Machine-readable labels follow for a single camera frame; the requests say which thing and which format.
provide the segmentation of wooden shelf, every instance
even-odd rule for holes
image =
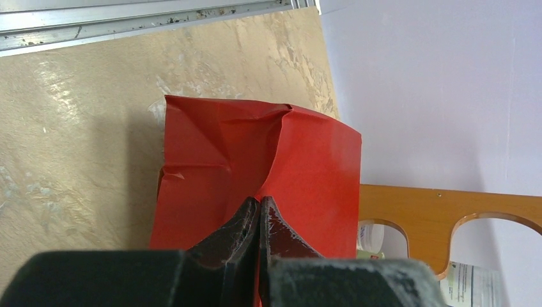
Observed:
[[[360,185],[359,221],[385,224],[406,237],[410,258],[446,276],[455,230],[494,217],[528,226],[542,235],[542,197]]]

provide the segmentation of white bottle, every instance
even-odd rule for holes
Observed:
[[[357,226],[357,249],[377,254],[382,249],[384,242],[384,229],[382,224],[366,224]]]

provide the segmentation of metal rail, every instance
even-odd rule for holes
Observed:
[[[7,1],[0,6],[0,56],[316,5],[315,0],[113,0],[116,4],[103,5],[104,2],[88,0],[85,4],[91,6],[71,4],[72,7],[60,8],[59,5],[68,3],[26,0],[17,6]]]

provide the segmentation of crumpled red paper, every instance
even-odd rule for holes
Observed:
[[[189,249],[248,196],[273,196],[325,257],[355,258],[361,135],[288,104],[166,96],[165,165],[150,247]]]

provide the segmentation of beige marble surface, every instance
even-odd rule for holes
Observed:
[[[0,58],[0,72],[0,293],[39,251],[147,246],[163,94],[337,116],[316,8]]]

